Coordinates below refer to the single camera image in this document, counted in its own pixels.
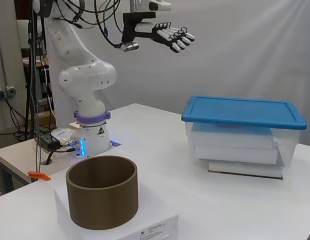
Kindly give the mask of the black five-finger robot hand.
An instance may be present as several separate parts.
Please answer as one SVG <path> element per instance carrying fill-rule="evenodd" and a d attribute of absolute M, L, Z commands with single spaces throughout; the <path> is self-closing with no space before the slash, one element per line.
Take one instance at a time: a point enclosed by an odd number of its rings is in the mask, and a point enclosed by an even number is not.
<path fill-rule="evenodd" d="M 151 39 L 169 47 L 173 52 L 180 53 L 195 41 L 195 36 L 186 27 L 174 28 L 170 22 L 139 23 L 135 28 L 136 37 Z"/>

